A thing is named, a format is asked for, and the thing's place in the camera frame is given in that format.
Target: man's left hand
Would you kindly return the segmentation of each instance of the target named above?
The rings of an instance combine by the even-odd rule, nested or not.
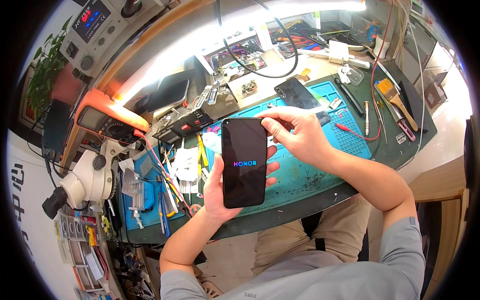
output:
[[[271,158],[276,153],[276,146],[267,148],[267,159]],[[223,158],[220,154],[215,154],[215,162],[212,170],[208,175],[207,182],[204,185],[204,207],[203,209],[215,220],[226,222],[236,216],[242,208],[226,208],[223,205]],[[280,164],[275,161],[267,164],[266,174],[277,171]],[[269,187],[276,183],[275,177],[268,177],[266,179],[265,187]]]

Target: floor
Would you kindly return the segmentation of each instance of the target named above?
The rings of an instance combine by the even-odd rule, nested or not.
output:
[[[471,115],[468,89],[457,69],[447,75],[442,84],[448,101],[430,109],[438,134],[404,166],[399,174],[407,183],[422,172],[447,163],[463,155],[465,119]],[[382,213],[372,207],[368,222],[369,260],[378,261],[382,238]],[[223,292],[228,292],[248,281],[252,276],[257,233],[219,240],[204,247],[207,262],[199,265],[204,276],[213,281]]]

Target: orange multimeter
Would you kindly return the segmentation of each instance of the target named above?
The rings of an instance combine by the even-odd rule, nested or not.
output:
[[[83,97],[75,114],[75,124],[108,138],[131,144],[139,139],[135,129],[144,134],[148,122],[134,112],[118,105],[108,95],[92,89]]]

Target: gray shirt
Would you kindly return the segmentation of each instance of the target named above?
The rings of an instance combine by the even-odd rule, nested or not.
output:
[[[384,232],[378,263],[342,263],[324,251],[291,253],[216,299],[419,299],[424,270],[418,221],[408,217]],[[162,275],[160,294],[162,300],[208,299],[195,276],[180,270]]]

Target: wooden cabinet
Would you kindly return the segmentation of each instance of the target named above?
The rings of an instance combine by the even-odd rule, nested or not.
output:
[[[468,190],[463,156],[423,172],[410,185],[426,258],[423,299],[435,291],[450,266],[465,229]]]

